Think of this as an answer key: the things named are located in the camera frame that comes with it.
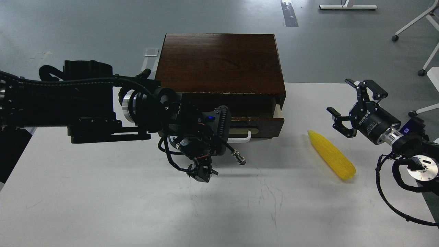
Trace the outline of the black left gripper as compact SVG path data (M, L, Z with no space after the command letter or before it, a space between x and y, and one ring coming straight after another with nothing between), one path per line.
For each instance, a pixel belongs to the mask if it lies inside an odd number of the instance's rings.
M208 183L210 176L218 176L218 172L212 167L212 156L220 155L220 138L218 136L176 136L175 148L193 162L184 169L190 178Z

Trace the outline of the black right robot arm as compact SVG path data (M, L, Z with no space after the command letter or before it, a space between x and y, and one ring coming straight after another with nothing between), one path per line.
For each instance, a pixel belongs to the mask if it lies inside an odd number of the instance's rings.
M345 117L327 108L334 120L333 128L347 138L360 131L373 144L389 144L401 157L392 168L397 184L408 191L438 195L438 144L430 142L423 120L413 117L402 126L379 105L388 93L373 80L345 79L345 83L356 89L357 101Z

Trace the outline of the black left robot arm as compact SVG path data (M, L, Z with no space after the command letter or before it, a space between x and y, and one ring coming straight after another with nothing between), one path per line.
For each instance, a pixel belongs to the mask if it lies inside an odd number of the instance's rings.
M28 144L27 128L65 126L73 144L149 140L160 133L158 149L169 164L200 182L209 182L212 156L230 150L238 164L246 159L228 143L232 120L221 105L202 112L185 94L149 79L113 73L98 61L66 60L63 70L44 65L40 80L1 71L1 182L5 183Z

